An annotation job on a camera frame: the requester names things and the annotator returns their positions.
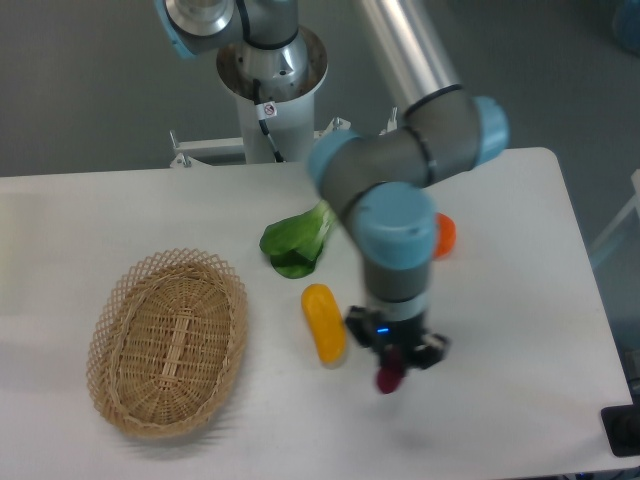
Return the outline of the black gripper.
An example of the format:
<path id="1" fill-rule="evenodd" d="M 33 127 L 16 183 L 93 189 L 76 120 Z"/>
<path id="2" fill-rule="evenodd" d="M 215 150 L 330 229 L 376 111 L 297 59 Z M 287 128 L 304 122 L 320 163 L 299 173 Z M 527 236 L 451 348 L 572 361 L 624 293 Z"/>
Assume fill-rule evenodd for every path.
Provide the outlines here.
<path id="1" fill-rule="evenodd" d="M 365 307 L 351 306 L 344 323 L 362 348 L 374 351 L 378 365 L 390 346 L 400 349 L 406 372 L 426 370 L 445 359 L 450 339 L 437 333 L 427 334 L 424 298 L 396 302 L 368 298 Z"/>

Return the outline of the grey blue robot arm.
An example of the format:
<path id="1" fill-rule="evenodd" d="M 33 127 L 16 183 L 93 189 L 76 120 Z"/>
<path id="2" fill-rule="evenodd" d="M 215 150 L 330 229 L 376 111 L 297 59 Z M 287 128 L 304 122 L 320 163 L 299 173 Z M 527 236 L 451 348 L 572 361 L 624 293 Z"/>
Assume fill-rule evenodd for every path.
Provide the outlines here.
<path id="1" fill-rule="evenodd" d="M 379 136 L 315 136 L 313 96 L 328 62 L 296 2 L 156 3 L 180 55 L 216 52 L 246 160 L 306 163 L 361 254 L 366 303 L 350 310 L 347 327 L 382 369 L 404 374 L 435 365 L 448 346 L 425 325 L 436 242 L 425 188 L 499 156 L 509 127 L 494 100 L 464 90 L 421 2 L 359 1 L 355 9 L 402 114 L 399 128 Z"/>

